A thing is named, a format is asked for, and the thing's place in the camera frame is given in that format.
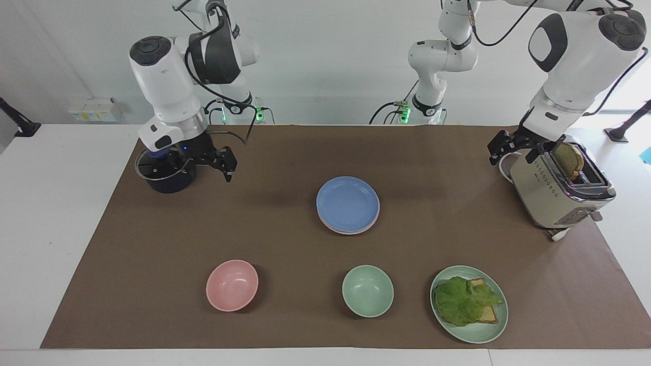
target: green bowl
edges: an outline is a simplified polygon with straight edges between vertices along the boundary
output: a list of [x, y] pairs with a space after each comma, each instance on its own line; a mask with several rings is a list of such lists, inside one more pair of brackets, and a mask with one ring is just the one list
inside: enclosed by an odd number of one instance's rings
[[391, 279], [383, 270], [367, 264], [346, 274], [341, 291], [346, 305], [360, 317], [379, 317], [393, 303]]

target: white table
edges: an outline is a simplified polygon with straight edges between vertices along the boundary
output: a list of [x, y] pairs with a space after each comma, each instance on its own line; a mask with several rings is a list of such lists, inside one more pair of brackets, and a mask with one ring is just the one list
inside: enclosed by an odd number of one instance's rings
[[[134, 125], [45, 125], [32, 138], [15, 139], [0, 155], [0, 365], [651, 362], [651, 350], [38, 350], [130, 157], [137, 129]], [[605, 220], [599, 228], [649, 312], [651, 174], [638, 157], [640, 145], [615, 145], [594, 130], [572, 130], [572, 134], [582, 139], [616, 184], [618, 198], [603, 209]]]

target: black stand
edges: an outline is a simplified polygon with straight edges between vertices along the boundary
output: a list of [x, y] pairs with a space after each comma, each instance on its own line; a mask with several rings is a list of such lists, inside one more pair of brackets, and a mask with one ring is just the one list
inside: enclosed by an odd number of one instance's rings
[[635, 112], [631, 118], [629, 118], [626, 122], [624, 122], [623, 125], [619, 126], [618, 128], [606, 128], [604, 132], [608, 137], [610, 137], [610, 140], [616, 142], [616, 143], [627, 143], [628, 140], [626, 137], [624, 137], [624, 134], [626, 133], [626, 130], [631, 128], [634, 123], [636, 123], [640, 118], [645, 116], [647, 113], [651, 111], [651, 100], [649, 100], [644, 107], [638, 109], [637, 112]]
[[12, 106], [8, 105], [4, 99], [0, 97], [0, 109], [5, 112], [18, 125], [18, 132], [14, 134], [15, 137], [32, 137], [41, 126], [40, 123], [32, 122], [25, 117], [23, 113], [16, 111]]

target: pink plate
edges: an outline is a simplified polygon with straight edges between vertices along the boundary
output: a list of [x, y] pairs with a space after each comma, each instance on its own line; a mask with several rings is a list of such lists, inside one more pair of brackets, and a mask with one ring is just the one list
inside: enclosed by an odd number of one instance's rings
[[206, 296], [221, 311], [237, 311], [249, 305], [258, 292], [258, 272], [250, 263], [234, 259], [217, 266], [208, 277]]

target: toast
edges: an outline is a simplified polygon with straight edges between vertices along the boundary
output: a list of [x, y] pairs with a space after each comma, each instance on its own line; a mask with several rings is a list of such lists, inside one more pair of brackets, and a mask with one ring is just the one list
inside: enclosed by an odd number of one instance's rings
[[556, 149], [554, 158], [570, 180], [578, 178], [585, 165], [581, 151], [568, 143], [562, 143]]
[[[476, 279], [471, 279], [470, 280], [470, 285], [471, 286], [479, 286], [479, 285], [485, 285], [486, 280], [483, 278], [476, 278]], [[497, 315], [495, 315], [495, 310], [493, 310], [493, 307], [491, 306], [484, 306], [482, 309], [482, 315], [479, 317], [477, 320], [478, 323], [483, 323], [483, 324], [497, 324]]]

